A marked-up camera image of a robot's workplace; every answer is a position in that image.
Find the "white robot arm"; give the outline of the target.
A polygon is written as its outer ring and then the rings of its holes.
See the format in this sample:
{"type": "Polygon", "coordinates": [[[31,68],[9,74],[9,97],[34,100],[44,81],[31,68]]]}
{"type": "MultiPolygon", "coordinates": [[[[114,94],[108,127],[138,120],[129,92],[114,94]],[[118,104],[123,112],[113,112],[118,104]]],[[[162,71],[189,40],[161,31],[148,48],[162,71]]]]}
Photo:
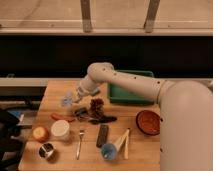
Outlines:
{"type": "Polygon", "coordinates": [[[213,171],[213,91],[197,81],[145,77],[92,63],[72,101],[97,92],[102,83],[117,85],[160,107],[160,171],[213,171]]]}

